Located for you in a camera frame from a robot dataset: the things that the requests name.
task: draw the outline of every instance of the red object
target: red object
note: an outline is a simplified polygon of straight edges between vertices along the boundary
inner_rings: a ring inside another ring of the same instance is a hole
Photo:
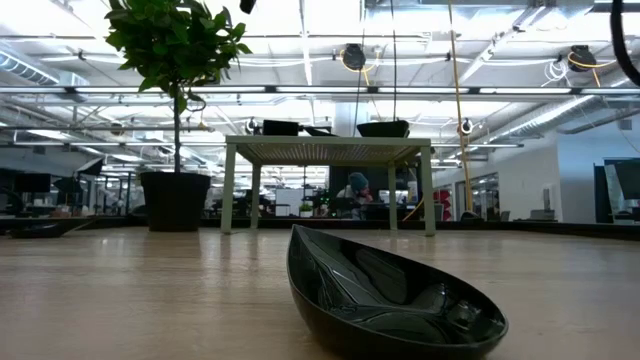
[[[436,190],[433,192],[433,200],[436,204],[442,204],[444,207],[442,212],[442,221],[450,221],[451,220],[451,203],[449,199],[451,198],[451,193],[447,190]]]

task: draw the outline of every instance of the wooden table surface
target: wooden table surface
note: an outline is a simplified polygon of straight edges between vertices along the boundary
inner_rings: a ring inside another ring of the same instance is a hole
[[[484,291],[488,359],[637,359],[640,243],[520,232],[330,231]],[[145,228],[0,238],[0,359],[334,359],[291,298],[289,232]]]

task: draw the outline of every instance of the potted tree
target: potted tree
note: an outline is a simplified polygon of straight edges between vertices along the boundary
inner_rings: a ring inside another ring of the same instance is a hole
[[[196,0],[109,0],[107,42],[124,52],[120,70],[136,69],[138,91],[159,87],[173,99],[174,173],[141,174],[151,231],[196,231],[211,180],[180,172],[180,114],[202,111],[192,87],[229,78],[230,62],[250,54],[240,43],[245,25],[232,26],[225,8],[215,17]],[[196,109],[187,109],[189,101]]]
[[[300,217],[301,218],[310,218],[313,216],[313,208],[309,204],[300,205]]]

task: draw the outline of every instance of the hat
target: hat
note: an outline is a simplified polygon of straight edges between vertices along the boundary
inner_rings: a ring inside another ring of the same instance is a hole
[[[362,173],[352,173],[349,175],[349,185],[353,192],[358,193],[369,186],[369,180]]]

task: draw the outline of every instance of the office desk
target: office desk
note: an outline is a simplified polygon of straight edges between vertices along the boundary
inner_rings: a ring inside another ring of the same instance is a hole
[[[425,199],[425,232],[435,235],[433,183],[431,180],[431,140],[404,138],[343,138],[296,136],[227,136],[223,203],[233,202],[236,154],[253,165],[251,228],[258,227],[260,172],[263,165],[380,166],[389,173],[389,225],[397,230],[396,166],[416,154],[422,156],[422,192]],[[232,211],[223,206],[221,231],[231,233]]]

